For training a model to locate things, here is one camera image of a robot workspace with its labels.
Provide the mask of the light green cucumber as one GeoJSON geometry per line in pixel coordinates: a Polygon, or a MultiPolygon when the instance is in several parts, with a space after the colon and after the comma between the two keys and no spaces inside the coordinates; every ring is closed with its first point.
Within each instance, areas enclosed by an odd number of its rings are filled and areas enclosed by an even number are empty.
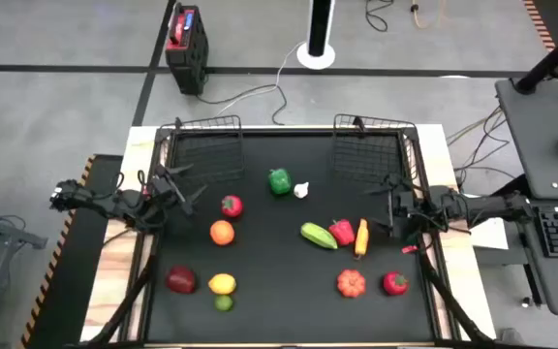
{"type": "Polygon", "coordinates": [[[338,244],[333,235],[325,228],[311,222],[300,227],[300,234],[311,242],[326,249],[337,249],[338,244]]]}

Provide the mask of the black table mat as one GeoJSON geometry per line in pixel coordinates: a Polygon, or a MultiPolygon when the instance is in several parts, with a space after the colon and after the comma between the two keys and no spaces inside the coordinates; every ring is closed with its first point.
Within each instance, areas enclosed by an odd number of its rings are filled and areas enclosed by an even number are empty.
{"type": "Polygon", "coordinates": [[[363,194],[365,182],[338,175],[331,164],[332,138],[326,133],[249,136],[243,140],[244,174],[240,179],[207,185],[195,214],[175,210],[160,243],[146,340],[152,344],[209,343],[387,343],[429,342],[434,337],[430,306],[422,288],[419,262],[371,230],[367,253],[356,259],[348,247],[323,249],[302,237],[300,227],[323,227],[346,218],[381,218],[387,204],[363,194]],[[286,169],[292,190],[274,195],[269,171],[286,169]],[[309,183],[298,199],[294,187],[309,183]],[[221,201],[238,196],[242,213],[224,215],[221,201]],[[230,222],[232,243],[217,245],[210,226],[230,222]],[[178,294],[165,284],[174,266],[197,278],[192,294],[178,294]],[[358,298],[343,297],[336,286],[342,270],[366,279],[358,298]],[[383,276],[400,272],[409,281],[401,296],[388,296],[383,276]],[[236,280],[230,311],[218,311],[207,283],[218,273],[236,280]]]}

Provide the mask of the dark red apple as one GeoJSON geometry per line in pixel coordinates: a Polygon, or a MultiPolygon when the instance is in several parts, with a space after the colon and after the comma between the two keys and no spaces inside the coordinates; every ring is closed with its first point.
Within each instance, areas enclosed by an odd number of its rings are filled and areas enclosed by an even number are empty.
{"type": "Polygon", "coordinates": [[[172,267],[165,280],[166,286],[178,294],[192,294],[197,287],[197,278],[188,267],[172,267]]]}

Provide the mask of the red bell pepper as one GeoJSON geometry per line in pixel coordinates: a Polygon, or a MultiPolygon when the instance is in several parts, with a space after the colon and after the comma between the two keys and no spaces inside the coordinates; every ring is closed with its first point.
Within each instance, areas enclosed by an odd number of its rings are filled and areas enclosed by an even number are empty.
{"type": "Polygon", "coordinates": [[[329,232],[339,246],[346,246],[353,243],[356,239],[352,224],[347,219],[334,221],[329,227],[329,232]]]}

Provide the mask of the black table frame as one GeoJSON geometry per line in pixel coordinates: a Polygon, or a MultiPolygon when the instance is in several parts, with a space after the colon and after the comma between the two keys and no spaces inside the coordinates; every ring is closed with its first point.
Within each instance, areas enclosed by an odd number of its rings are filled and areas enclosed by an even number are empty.
{"type": "MultiPolygon", "coordinates": [[[[272,135],[285,135],[285,134],[310,134],[310,133],[326,133],[326,134],[330,134],[331,138],[332,138],[332,129],[245,129],[242,130],[243,132],[243,140],[246,137],[249,136],[262,136],[262,137],[268,137],[268,136],[272,136],[272,135]]],[[[163,155],[165,154],[165,151],[163,150],[162,147],[159,147],[157,145],[156,142],[156,135],[157,135],[157,130],[148,128],[148,127],[141,127],[141,128],[137,128],[134,129],[130,132],[129,134],[129,138],[127,141],[127,145],[125,148],[125,155],[124,155],[124,160],[122,163],[122,169],[124,171],[124,173],[126,174],[126,183],[128,186],[130,187],[137,187],[138,186],[138,179],[137,179],[137,173],[139,170],[145,171],[145,172],[151,172],[155,166],[157,164],[160,164],[159,161],[161,159],[163,159],[163,155]]],[[[377,186],[379,183],[371,183],[371,182],[365,182],[368,184],[368,189],[377,186]]],[[[193,193],[196,190],[198,190],[198,184],[193,184],[193,185],[189,185],[187,183],[178,183],[178,186],[183,190],[183,192],[185,193],[193,193]]],[[[153,297],[153,290],[154,290],[154,286],[155,286],[155,281],[156,281],[156,271],[157,271],[157,263],[158,263],[158,253],[159,253],[159,249],[160,249],[160,243],[162,238],[165,235],[166,232],[166,228],[167,225],[171,219],[171,216],[173,214],[173,212],[175,210],[180,210],[182,212],[182,214],[185,217],[192,217],[195,214],[196,211],[196,205],[194,207],[194,213],[191,216],[186,216],[182,210],[178,207],[172,207],[168,210],[168,216],[169,219],[166,223],[166,225],[164,226],[164,230],[159,233],[157,235],[157,237],[155,238],[155,240],[153,241],[151,247],[153,252],[156,254],[156,269],[154,270],[153,276],[150,278],[149,283],[148,283],[148,290],[147,290],[147,294],[143,299],[143,303],[142,303],[142,311],[141,311],[141,325],[140,325],[140,332],[141,332],[141,337],[143,339],[143,341],[151,346],[155,346],[155,347],[164,347],[164,346],[169,346],[169,347],[178,347],[180,349],[202,349],[203,347],[230,347],[230,346],[234,346],[234,347],[245,347],[245,346],[250,346],[250,347],[261,347],[261,346],[276,346],[279,347],[280,349],[297,349],[300,347],[305,347],[305,346],[309,346],[309,345],[313,345],[313,346],[321,346],[321,347],[332,347],[332,346],[336,346],[336,347],[358,347],[358,346],[364,346],[364,347],[382,347],[382,346],[391,346],[391,347],[395,347],[395,346],[400,346],[400,345],[407,345],[407,346],[430,346],[432,345],[439,337],[440,337],[440,330],[438,327],[438,320],[435,314],[435,305],[434,305],[434,301],[433,301],[433,295],[432,292],[430,291],[428,285],[426,284],[424,278],[422,277],[421,274],[421,268],[419,266],[419,270],[420,270],[420,276],[422,279],[422,288],[423,291],[428,299],[428,303],[430,306],[430,316],[431,316],[431,325],[432,325],[432,329],[434,332],[434,337],[431,341],[429,342],[387,342],[387,343],[304,343],[304,344],[291,344],[291,343],[226,343],[226,344],[218,344],[218,343],[209,343],[209,344],[152,344],[150,342],[148,342],[146,340],[146,330],[147,330],[147,320],[148,320],[148,316],[150,314],[151,311],[151,305],[152,305],[152,297],[153,297]]],[[[381,218],[376,218],[379,220],[383,220],[386,218],[388,213],[388,208],[385,212],[385,214],[381,217],[381,218]]],[[[366,219],[368,222],[368,229],[369,229],[369,241],[370,241],[370,236],[371,236],[371,230],[369,228],[369,220],[370,219],[366,219]]],[[[359,221],[357,223],[352,223],[352,227],[354,229],[354,233],[357,237],[357,229],[359,226],[359,221]]],[[[400,242],[396,242],[396,241],[392,241],[390,239],[387,238],[387,236],[384,236],[386,242],[397,245],[400,247],[400,249],[402,249],[402,245],[400,242]]],[[[354,248],[355,248],[355,242],[346,245],[346,246],[339,246],[338,248],[343,248],[343,247],[348,247],[350,249],[352,249],[353,253],[354,253],[354,248]]],[[[419,265],[419,258],[416,254],[414,253],[410,253],[412,255],[414,255],[417,260],[418,260],[418,265],[419,265]]]]}

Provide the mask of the black diagonal strut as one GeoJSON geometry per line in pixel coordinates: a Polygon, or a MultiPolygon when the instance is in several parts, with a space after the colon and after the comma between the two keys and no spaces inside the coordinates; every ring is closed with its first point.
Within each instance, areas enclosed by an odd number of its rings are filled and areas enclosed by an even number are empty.
{"type": "Polygon", "coordinates": [[[467,341],[467,345],[473,345],[475,348],[478,348],[480,346],[485,348],[487,345],[490,345],[492,343],[492,339],[485,333],[483,333],[478,328],[477,324],[473,322],[469,318],[467,313],[462,309],[458,301],[452,295],[450,289],[444,284],[437,271],[435,271],[434,267],[429,261],[426,251],[426,248],[423,248],[419,251],[419,261],[423,268],[425,278],[433,284],[434,288],[438,291],[443,301],[445,302],[447,309],[450,310],[455,320],[469,336],[470,340],[467,341]]]}
{"type": "Polygon", "coordinates": [[[80,349],[125,349],[137,345],[136,341],[116,341],[110,342],[115,331],[122,324],[124,317],[133,309],[135,300],[140,291],[146,286],[156,269],[156,254],[150,254],[146,265],[139,277],[135,280],[132,288],[126,294],[124,300],[118,305],[113,315],[103,326],[101,331],[89,341],[79,345],[80,349]]]}

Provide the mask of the black monitor pole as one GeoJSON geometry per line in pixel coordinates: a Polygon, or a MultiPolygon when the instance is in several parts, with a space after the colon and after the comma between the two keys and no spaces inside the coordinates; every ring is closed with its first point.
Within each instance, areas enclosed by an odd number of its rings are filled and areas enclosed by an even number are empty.
{"type": "Polygon", "coordinates": [[[550,75],[558,67],[558,46],[547,54],[535,67],[533,67],[522,79],[516,81],[514,89],[521,94],[529,94],[546,76],[550,75]]]}

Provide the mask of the green bell pepper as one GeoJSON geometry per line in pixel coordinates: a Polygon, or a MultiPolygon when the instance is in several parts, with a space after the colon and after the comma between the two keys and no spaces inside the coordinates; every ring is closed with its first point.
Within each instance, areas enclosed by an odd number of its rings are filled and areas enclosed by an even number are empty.
{"type": "Polygon", "coordinates": [[[273,169],[269,171],[268,182],[274,195],[284,195],[292,190],[292,179],[286,169],[273,169]]]}

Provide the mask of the grey desk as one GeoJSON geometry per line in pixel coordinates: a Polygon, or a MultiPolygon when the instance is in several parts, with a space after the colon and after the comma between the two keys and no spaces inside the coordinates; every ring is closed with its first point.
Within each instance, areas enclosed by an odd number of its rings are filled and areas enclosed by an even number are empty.
{"type": "MultiPolygon", "coordinates": [[[[506,116],[531,206],[538,214],[558,213],[558,80],[539,83],[527,94],[516,91],[511,80],[495,83],[496,96],[506,116]]],[[[546,255],[540,219],[520,225],[530,250],[532,273],[542,301],[558,315],[558,257],[546,255]]]]}

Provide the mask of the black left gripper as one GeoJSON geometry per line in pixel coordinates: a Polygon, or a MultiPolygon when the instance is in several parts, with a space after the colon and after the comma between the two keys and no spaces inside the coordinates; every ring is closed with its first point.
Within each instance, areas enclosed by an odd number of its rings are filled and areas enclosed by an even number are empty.
{"type": "Polygon", "coordinates": [[[164,165],[157,164],[154,168],[153,175],[151,176],[151,178],[154,176],[164,177],[171,185],[171,194],[169,196],[165,195],[165,196],[155,197],[155,198],[157,198],[159,201],[165,204],[170,204],[170,205],[178,204],[181,210],[187,216],[191,216],[193,214],[193,204],[195,204],[198,201],[200,196],[207,189],[207,185],[201,186],[198,190],[185,197],[180,191],[180,189],[178,188],[175,182],[175,177],[177,175],[180,175],[181,173],[191,170],[193,167],[194,167],[193,164],[188,164],[185,166],[168,168],[164,165]]]}

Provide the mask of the yellow lemon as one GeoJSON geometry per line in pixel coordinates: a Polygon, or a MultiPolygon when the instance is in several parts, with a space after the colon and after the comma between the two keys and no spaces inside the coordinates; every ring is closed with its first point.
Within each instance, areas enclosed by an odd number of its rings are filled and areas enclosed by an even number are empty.
{"type": "Polygon", "coordinates": [[[228,273],[218,273],[210,278],[207,285],[216,295],[229,295],[236,288],[236,280],[228,273]]]}

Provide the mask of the white paper sheet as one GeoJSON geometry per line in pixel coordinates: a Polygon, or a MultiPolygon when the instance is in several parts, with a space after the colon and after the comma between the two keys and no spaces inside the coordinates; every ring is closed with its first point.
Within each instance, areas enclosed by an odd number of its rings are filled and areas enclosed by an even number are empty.
{"type": "Polygon", "coordinates": [[[502,218],[487,219],[470,229],[471,242],[474,247],[507,250],[508,239],[505,221],[502,218]]]}

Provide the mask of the orange fruit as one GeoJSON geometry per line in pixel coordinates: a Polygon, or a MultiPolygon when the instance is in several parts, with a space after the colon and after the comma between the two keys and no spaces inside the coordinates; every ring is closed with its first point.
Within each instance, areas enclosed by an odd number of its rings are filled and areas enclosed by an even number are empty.
{"type": "Polygon", "coordinates": [[[235,231],[233,225],[226,220],[217,220],[210,226],[210,237],[217,245],[228,245],[233,242],[235,231]]]}

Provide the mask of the orange pumpkin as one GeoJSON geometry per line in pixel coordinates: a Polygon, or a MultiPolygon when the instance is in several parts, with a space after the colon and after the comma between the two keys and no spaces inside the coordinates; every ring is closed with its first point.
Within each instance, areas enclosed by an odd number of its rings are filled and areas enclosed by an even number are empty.
{"type": "Polygon", "coordinates": [[[342,270],[336,279],[339,293],[345,298],[358,298],[366,291],[366,279],[357,270],[342,270]]]}

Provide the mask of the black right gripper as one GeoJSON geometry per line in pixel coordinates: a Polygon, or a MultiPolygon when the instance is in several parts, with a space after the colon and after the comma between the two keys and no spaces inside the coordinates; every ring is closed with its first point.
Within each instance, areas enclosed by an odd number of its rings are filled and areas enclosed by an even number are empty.
{"type": "Polygon", "coordinates": [[[399,174],[389,174],[385,178],[385,184],[380,184],[363,191],[365,195],[378,195],[387,193],[388,222],[376,218],[369,220],[369,228],[384,236],[393,238],[410,238],[416,234],[423,225],[424,219],[420,217],[425,204],[424,198],[418,194],[423,193],[423,188],[415,185],[410,179],[399,174]],[[411,191],[414,196],[415,207],[407,216],[395,216],[393,213],[393,196],[403,191],[411,191]]]}

